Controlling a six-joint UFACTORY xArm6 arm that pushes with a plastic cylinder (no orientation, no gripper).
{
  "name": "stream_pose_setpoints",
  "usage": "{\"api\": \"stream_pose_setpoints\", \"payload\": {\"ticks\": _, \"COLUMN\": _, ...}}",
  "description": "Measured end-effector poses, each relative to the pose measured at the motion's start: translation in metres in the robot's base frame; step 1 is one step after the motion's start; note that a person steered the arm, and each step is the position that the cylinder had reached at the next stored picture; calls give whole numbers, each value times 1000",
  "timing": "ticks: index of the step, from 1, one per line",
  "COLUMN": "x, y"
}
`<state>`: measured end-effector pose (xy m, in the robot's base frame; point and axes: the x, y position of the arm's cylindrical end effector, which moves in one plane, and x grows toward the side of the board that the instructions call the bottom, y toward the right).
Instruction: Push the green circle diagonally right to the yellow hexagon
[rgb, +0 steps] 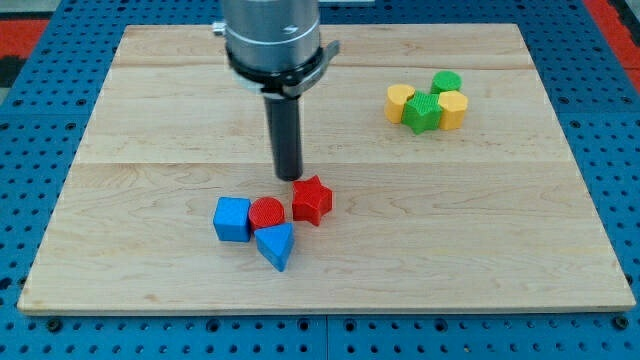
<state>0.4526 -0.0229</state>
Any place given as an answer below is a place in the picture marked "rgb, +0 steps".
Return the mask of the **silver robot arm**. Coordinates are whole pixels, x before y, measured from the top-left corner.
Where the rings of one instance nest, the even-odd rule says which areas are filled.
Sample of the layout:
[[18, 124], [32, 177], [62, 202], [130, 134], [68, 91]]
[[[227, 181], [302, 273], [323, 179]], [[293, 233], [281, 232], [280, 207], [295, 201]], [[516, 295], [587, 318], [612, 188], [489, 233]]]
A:
[[264, 99], [275, 175], [297, 180], [303, 174], [299, 99], [321, 80], [340, 42], [321, 44], [316, 0], [222, 0], [221, 10], [213, 32], [225, 39], [238, 81]]

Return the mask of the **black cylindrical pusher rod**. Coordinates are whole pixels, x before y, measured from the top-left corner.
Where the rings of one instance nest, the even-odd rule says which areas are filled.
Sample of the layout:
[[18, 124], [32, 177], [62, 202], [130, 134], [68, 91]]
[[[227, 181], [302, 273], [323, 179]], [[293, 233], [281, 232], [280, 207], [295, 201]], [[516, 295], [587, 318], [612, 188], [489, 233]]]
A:
[[297, 98], [264, 98], [274, 171], [283, 181], [303, 173], [300, 111]]

